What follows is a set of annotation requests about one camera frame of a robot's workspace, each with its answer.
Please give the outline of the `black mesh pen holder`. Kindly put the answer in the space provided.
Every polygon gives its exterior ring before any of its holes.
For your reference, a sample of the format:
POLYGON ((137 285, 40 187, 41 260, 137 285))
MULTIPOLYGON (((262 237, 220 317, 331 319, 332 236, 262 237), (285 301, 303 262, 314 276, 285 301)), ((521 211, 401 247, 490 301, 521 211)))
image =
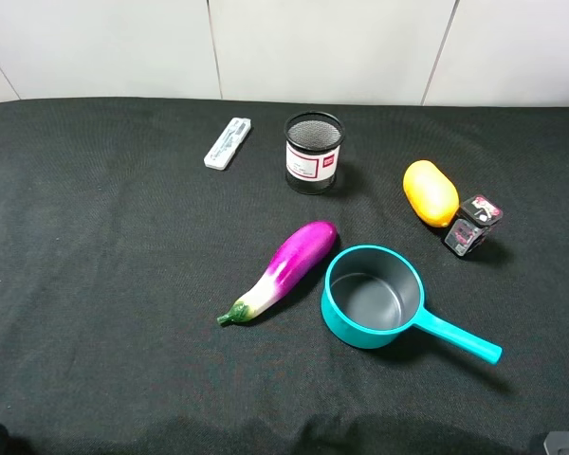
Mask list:
POLYGON ((284 125, 285 180, 301 194, 329 191, 337 178, 340 148, 345 139, 343 124, 335 116, 307 111, 284 125))

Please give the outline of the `purple toy eggplant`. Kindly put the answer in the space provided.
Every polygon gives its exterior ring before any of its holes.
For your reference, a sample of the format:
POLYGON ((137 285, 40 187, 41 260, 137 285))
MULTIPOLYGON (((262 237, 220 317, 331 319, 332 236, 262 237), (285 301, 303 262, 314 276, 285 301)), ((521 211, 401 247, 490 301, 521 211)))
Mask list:
POLYGON ((262 315, 330 252, 337 235, 335 225, 328 221, 314 221, 300 227, 279 247, 258 282, 217 322, 246 323, 262 315))

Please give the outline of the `white plastic pen case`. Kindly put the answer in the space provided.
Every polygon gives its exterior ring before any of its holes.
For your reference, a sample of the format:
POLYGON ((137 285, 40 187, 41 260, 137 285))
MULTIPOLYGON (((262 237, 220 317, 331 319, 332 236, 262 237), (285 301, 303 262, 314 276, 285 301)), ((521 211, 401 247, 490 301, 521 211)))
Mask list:
POLYGON ((224 171, 251 130, 249 118, 232 118, 204 157, 209 169, 224 171))

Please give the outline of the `teal toy saucepan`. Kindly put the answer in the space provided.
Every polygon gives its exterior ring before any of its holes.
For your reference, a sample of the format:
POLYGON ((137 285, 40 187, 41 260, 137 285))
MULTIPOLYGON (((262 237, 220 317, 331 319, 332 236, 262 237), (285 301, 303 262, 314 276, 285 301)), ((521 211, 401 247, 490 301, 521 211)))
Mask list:
POLYGON ((351 246, 326 270, 321 315, 342 342, 378 349, 411 327, 439 337, 495 364, 503 349, 426 309, 426 290, 413 265, 399 253, 376 245, 351 246))

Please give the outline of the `small black clip box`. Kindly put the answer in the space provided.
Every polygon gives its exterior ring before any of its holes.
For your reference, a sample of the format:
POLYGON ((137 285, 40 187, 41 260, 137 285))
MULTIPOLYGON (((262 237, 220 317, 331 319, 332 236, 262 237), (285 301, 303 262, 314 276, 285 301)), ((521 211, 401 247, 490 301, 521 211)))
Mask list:
POLYGON ((504 212, 482 194, 464 201, 456 211, 443 244, 457 257, 467 256, 502 220, 504 212))

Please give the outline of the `yellow toy mango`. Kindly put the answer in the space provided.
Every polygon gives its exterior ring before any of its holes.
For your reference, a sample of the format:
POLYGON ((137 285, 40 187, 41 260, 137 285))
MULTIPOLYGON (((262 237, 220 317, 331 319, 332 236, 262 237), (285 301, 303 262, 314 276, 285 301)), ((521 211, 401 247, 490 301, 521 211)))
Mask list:
POLYGON ((429 160, 412 163, 403 176, 403 191, 416 215, 433 228, 445 228, 459 208, 453 183, 429 160))

